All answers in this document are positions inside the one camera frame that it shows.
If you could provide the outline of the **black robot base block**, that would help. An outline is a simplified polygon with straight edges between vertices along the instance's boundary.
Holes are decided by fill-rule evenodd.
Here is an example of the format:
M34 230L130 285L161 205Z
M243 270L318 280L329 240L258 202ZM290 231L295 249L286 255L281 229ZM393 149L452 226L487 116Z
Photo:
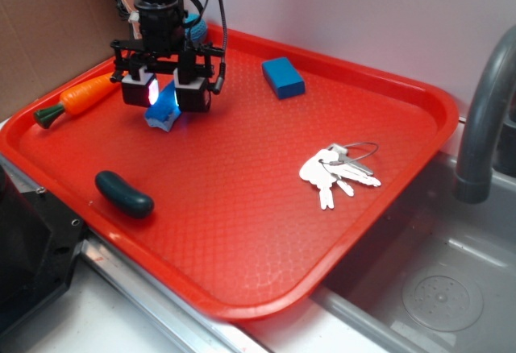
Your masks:
M84 235L57 196L21 192L1 170L1 336L69 289Z

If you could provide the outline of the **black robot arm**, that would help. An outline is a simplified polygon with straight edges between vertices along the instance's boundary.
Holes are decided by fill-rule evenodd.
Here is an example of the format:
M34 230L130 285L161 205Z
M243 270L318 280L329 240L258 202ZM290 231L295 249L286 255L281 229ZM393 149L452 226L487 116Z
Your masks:
M180 111L204 113L221 92L226 74L226 47L194 38L202 17L187 18L185 0L135 0L139 39L115 40L114 72L128 105L149 107L159 75L170 75ZM190 0L199 12L204 5Z

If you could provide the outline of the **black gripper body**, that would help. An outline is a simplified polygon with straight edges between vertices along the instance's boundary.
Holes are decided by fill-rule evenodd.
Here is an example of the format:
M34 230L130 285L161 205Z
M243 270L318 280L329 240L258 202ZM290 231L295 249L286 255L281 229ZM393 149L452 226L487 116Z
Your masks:
M197 3L202 18L202 4ZM180 83L190 83L197 77L210 79L215 74L211 59L220 59L216 81L223 83L226 76L226 47L211 43L194 43L185 37L188 15L182 0L170 3L150 3L136 0L138 39L115 40L113 82L121 82L130 74L139 78L138 71L146 67L150 73L172 75L179 70Z

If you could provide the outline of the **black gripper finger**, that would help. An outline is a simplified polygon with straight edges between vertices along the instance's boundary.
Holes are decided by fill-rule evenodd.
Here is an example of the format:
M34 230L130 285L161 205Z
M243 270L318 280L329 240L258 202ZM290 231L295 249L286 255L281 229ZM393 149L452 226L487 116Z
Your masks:
M159 97L160 88L154 73L142 67L138 71L139 78L127 74L122 80L122 95L125 104L130 106L150 107Z
M210 110L211 95L208 79L197 77L188 84L181 84L179 70L173 72L177 105L182 113L207 113Z

